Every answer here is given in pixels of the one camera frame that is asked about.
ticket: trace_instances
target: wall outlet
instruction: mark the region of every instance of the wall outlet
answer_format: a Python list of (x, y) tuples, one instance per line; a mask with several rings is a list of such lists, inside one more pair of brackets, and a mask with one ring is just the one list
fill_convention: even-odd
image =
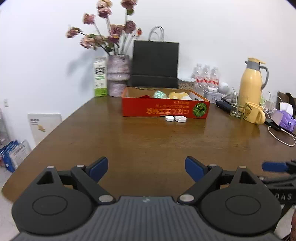
[(8, 99), (4, 99), (4, 106), (8, 107)]

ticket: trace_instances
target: plastic water bottle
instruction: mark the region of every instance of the plastic water bottle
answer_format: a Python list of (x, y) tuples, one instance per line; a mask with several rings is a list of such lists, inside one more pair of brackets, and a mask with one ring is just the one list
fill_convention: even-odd
[(195, 88), (195, 92), (203, 96), (210, 82), (210, 67), (208, 65), (204, 66), (202, 74), (198, 78), (196, 77), (198, 88)]
[(197, 64), (195, 68), (195, 85), (194, 85), (194, 90), (196, 93), (200, 94), (203, 96), (204, 93), (204, 81), (203, 81), (203, 76), (202, 76), (202, 65)]
[(202, 76), (203, 76), (203, 80), (205, 83), (205, 86), (208, 87), (210, 80), (211, 80), (211, 76), (210, 76), (210, 66), (209, 65), (205, 65), (203, 70), (202, 70)]
[(196, 67), (193, 70), (191, 78), (195, 79), (196, 75), (200, 75), (201, 74), (201, 69), (202, 69), (202, 65), (197, 63)]
[(214, 67), (211, 71), (209, 87), (218, 88), (219, 86), (219, 71), (217, 67)]

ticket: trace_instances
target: red cardboard box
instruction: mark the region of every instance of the red cardboard box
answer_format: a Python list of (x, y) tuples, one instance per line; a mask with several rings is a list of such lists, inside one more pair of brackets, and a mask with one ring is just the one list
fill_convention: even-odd
[[(171, 92), (186, 92), (193, 100), (155, 99), (156, 90), (167, 96)], [(187, 118), (205, 119), (209, 112), (210, 102), (191, 90), (170, 88), (136, 88), (126, 87), (122, 94), (122, 115), (130, 117), (160, 117), (166, 115), (182, 115)]]

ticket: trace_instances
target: pink vase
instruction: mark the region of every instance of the pink vase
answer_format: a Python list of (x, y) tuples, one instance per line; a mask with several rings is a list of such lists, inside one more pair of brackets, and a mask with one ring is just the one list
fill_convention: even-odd
[(110, 55), (107, 61), (108, 94), (121, 97), (130, 78), (130, 57)]

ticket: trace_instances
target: ribbed plastic surface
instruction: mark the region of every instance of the ribbed plastic surface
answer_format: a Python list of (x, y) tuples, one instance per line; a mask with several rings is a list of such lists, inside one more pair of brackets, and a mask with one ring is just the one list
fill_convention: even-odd
[(100, 206), (80, 228), (63, 235), (38, 237), (21, 233), (14, 241), (279, 241), (273, 234), (233, 237), (205, 224), (191, 206), (171, 197), (121, 197)]

